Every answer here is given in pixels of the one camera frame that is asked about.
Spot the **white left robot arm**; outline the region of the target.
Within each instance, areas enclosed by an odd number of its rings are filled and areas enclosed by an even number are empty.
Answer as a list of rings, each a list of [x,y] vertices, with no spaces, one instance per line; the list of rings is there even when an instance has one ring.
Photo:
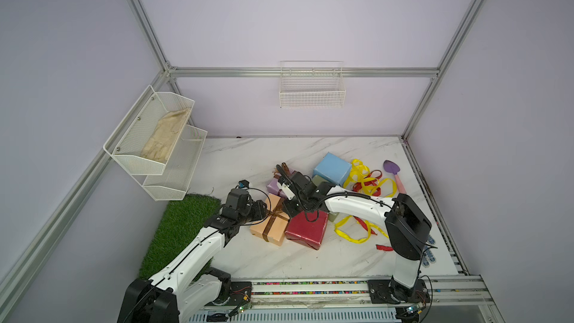
[[[126,289],[119,322],[188,322],[206,305],[225,305],[234,298],[231,275],[205,269],[242,227],[269,218],[273,206],[251,197],[252,188],[236,187],[207,218],[199,233],[170,263],[148,280],[136,279]]]

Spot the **orange gift box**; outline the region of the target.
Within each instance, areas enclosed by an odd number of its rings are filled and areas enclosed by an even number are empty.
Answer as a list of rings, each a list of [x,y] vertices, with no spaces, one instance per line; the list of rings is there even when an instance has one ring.
[[[268,211],[269,216],[263,222],[250,226],[250,233],[268,243],[281,246],[290,221],[289,215],[283,210],[284,198],[270,194],[266,203],[271,209]]]

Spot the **green gift box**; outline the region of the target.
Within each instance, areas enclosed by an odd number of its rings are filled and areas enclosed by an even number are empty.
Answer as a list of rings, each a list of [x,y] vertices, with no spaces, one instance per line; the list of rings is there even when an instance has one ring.
[[[326,179],[324,179],[323,177],[318,176],[318,175],[315,175],[315,176],[312,178],[312,182],[313,182],[317,187],[319,187],[319,186],[320,186],[322,183],[324,183],[324,182],[326,182],[326,183],[329,184],[329,185],[333,185],[331,182],[327,181]],[[339,214],[338,214],[337,212],[328,212],[328,221],[330,221],[330,222],[336,221],[338,215],[339,215]]]

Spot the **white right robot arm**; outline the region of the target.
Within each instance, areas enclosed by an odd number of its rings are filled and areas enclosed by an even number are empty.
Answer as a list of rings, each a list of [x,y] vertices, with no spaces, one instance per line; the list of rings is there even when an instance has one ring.
[[[368,234],[377,230],[389,240],[396,256],[391,278],[369,283],[375,303],[425,302],[419,278],[422,258],[432,228],[430,220],[407,194],[373,197],[348,191],[331,182],[316,185],[299,172],[287,174],[277,168],[278,185],[285,194],[283,211],[289,216],[285,236],[310,248],[318,248],[330,213],[364,222]]]

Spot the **yellow ribbon of blue box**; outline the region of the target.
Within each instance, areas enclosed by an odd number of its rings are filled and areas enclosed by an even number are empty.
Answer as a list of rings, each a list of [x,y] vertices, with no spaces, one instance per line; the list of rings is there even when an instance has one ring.
[[[351,171],[343,188],[372,197],[394,197],[399,193],[393,179],[383,178],[381,170],[370,170],[358,159],[351,162]]]

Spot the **light blue gift box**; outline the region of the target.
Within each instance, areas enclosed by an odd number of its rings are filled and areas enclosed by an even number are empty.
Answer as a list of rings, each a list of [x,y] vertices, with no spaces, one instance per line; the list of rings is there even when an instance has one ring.
[[[333,184],[343,187],[351,173],[351,168],[351,163],[332,153],[327,153],[323,160],[314,168],[313,175],[320,176]]]

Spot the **red gift box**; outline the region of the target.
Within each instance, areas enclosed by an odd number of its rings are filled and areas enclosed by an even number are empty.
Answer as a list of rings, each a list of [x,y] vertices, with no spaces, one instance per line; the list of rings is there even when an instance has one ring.
[[[318,251],[324,239],[327,222],[327,212],[301,212],[290,219],[285,231],[285,238]]]

